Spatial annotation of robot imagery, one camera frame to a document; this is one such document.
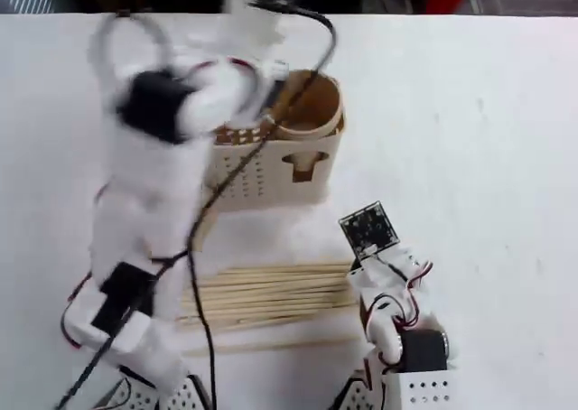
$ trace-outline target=circuit board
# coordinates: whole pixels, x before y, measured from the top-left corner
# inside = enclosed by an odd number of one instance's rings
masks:
[[[358,261],[399,243],[379,201],[340,219],[339,223]]]

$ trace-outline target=white tabletop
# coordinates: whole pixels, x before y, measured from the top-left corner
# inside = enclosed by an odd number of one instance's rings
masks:
[[[89,266],[92,198],[104,177],[86,57],[97,20],[0,16],[3,408],[50,408],[89,359],[68,347],[58,320]],[[214,20],[162,18],[176,42]],[[221,218],[201,271],[350,258],[337,219],[381,200],[402,240],[435,263],[435,299],[461,349],[463,408],[575,408],[578,20],[334,22],[340,45],[328,72],[350,124],[330,198]],[[280,52],[292,66],[312,65],[324,30],[297,19],[286,28]],[[142,41],[119,33],[119,59],[140,56]],[[219,356],[220,408],[326,408],[359,354],[351,344]],[[191,367],[208,385],[207,360]],[[70,408],[86,409],[116,379],[100,367]]]

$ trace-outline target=red wire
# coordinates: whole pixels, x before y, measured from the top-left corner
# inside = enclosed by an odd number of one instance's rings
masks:
[[[430,273],[432,271],[432,268],[434,268],[434,263],[432,263],[431,261],[428,261],[427,263],[425,263],[424,269],[417,275],[412,277],[409,281],[407,281],[407,291],[409,292],[409,297],[412,301],[412,305],[414,306],[414,318],[412,318],[410,321],[408,321],[405,324],[405,327],[414,327],[418,320],[419,320],[419,306],[417,305],[417,300],[414,297],[414,294],[412,293],[412,288],[414,288],[414,283],[416,281],[420,281],[421,279],[427,275],[428,273]]]
[[[407,282],[407,288],[413,288],[414,287],[414,282],[417,281],[418,279],[421,279],[422,277],[424,277],[425,275],[427,275],[428,273],[430,273],[430,271],[432,270],[432,268],[434,268],[434,263],[432,263],[431,261],[428,261],[427,263],[425,263],[424,269],[419,273],[419,275],[412,277],[408,282]]]

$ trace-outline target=robotic arm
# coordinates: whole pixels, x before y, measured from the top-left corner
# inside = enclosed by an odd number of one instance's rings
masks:
[[[272,9],[284,0],[256,1]],[[250,15],[246,8],[252,8]],[[112,20],[103,24],[100,39]],[[147,26],[146,19],[136,20]],[[270,11],[244,6],[229,20],[240,23],[237,34],[250,35],[254,29],[260,37],[275,34],[276,18]],[[276,39],[243,42],[244,50],[253,42],[262,61]],[[108,75],[115,83],[105,85],[114,89],[111,99],[116,101],[110,178],[96,202],[90,273],[61,319],[62,333],[74,347],[97,354],[57,409],[65,408],[100,358],[119,367],[126,381],[99,408],[216,406],[172,345],[189,255],[184,242],[190,241],[191,222],[202,215],[211,132],[226,123],[251,126],[272,83],[265,69],[259,71],[266,80],[253,89],[249,101],[244,87],[230,86],[238,65],[222,58],[190,66],[195,74],[186,79],[169,61],[155,69],[137,69],[121,80],[114,72]],[[243,60],[240,64],[252,65]]]
[[[359,317],[374,349],[333,403],[333,410],[449,410],[455,404],[455,346],[423,282],[433,264],[401,248],[381,204],[340,220],[356,257],[349,273]]]

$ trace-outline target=wooden stick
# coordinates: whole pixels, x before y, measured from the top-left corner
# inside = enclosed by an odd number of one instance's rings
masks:
[[[235,298],[222,297],[214,298],[210,300],[204,300],[203,307],[215,306],[215,305],[238,305],[243,304],[243,306],[257,304],[257,303],[269,303],[270,305],[283,304],[288,302],[305,302],[309,300],[317,301],[328,301],[328,300],[339,300],[342,298],[348,298],[352,300],[351,294],[345,291],[334,292],[334,293],[305,293],[305,294],[263,294],[257,296],[241,296]],[[195,302],[193,300],[183,300],[182,306],[184,308],[195,309]]]
[[[239,314],[238,312],[212,312],[207,313],[206,317],[209,321],[213,320],[238,320],[238,319],[246,319],[246,318],[258,318],[258,319],[265,319],[270,317],[278,317],[279,315],[284,316],[294,316],[294,315],[311,315],[312,313],[322,312],[322,311],[329,311],[330,308],[295,308],[292,310],[286,310],[281,312],[244,312]],[[187,315],[181,316],[182,318],[196,318],[196,315]]]
[[[303,279],[299,281],[291,282],[277,282],[270,284],[240,284],[240,285],[227,285],[227,286],[210,286],[203,287],[200,289],[201,294],[214,294],[214,293],[232,293],[232,292],[247,292],[251,290],[265,290],[265,289],[276,289],[277,291],[288,291],[299,288],[318,288],[321,286],[331,286],[343,284],[343,278],[310,278]]]
[[[239,306],[229,307],[229,308],[222,308],[222,307],[208,307],[205,310],[207,315],[211,316],[212,314],[225,314],[225,313],[237,313],[238,317],[242,317],[246,313],[273,313],[273,312],[287,312],[296,309],[326,309],[333,307],[333,303],[331,302],[319,302],[319,303],[290,303],[281,306],[270,306],[270,305],[262,305],[262,306]]]
[[[244,320],[244,321],[235,321],[230,322],[229,324],[220,324],[213,327],[213,324],[210,327],[216,333],[223,333],[228,331],[242,331],[246,329],[258,329],[262,327],[271,327],[271,326],[278,326],[282,324],[288,324],[291,322],[299,322],[299,321],[307,321],[313,318],[313,316],[295,316],[295,317],[279,317],[279,318],[270,318],[267,320]],[[177,323],[177,329],[179,331],[185,330],[197,330],[202,328],[202,324],[199,321],[179,321]]]
[[[335,278],[345,281],[345,273],[323,273],[323,274],[301,274],[301,273],[272,273],[260,276],[236,276],[228,277],[227,275],[217,275],[214,278],[200,281],[201,287],[210,286],[230,286],[239,284],[271,284],[277,282],[304,281],[308,279],[328,279]]]
[[[223,275],[236,275],[248,272],[257,273],[303,273],[315,272],[326,273],[329,270],[338,271],[348,270],[352,261],[349,262],[332,262],[332,263],[312,263],[312,264],[295,264],[289,266],[262,266],[262,267],[233,267],[221,272]]]
[[[218,345],[215,351],[223,354],[248,353],[254,351],[274,351],[280,349],[299,349],[305,347],[326,347],[332,345],[347,344],[359,340],[359,336],[350,335],[341,338],[332,338],[327,340],[309,340],[309,341],[295,341],[295,342],[275,342],[275,343],[255,343],[255,344],[240,344],[240,345]],[[184,351],[182,355],[185,358],[198,358],[207,356],[209,351],[207,349],[189,349]]]
[[[327,315],[337,315],[339,313],[343,313],[343,312],[349,312],[352,311],[354,308],[357,308],[356,304],[352,304],[352,305],[348,305],[348,306],[341,306],[341,307],[337,307],[337,308],[331,308],[331,309],[323,309],[317,312],[313,312],[310,314],[305,314],[305,315],[288,315],[285,318],[293,318],[293,321],[288,321],[288,322],[301,322],[301,321],[309,321],[315,318],[321,318],[322,316],[327,316]],[[211,320],[209,321],[210,326],[212,327],[213,324],[216,325],[216,327],[219,327],[218,324],[242,324],[242,323],[248,323],[248,322],[260,322],[260,321],[268,321],[268,320],[273,320],[274,318],[259,318],[259,317],[254,317],[254,318],[249,318],[249,319],[239,319],[239,318],[229,318],[229,319],[220,319],[220,320]],[[198,319],[194,318],[194,317],[183,317],[180,319],[177,319],[177,323],[181,326],[181,327],[186,327],[186,326],[199,326],[200,322]]]

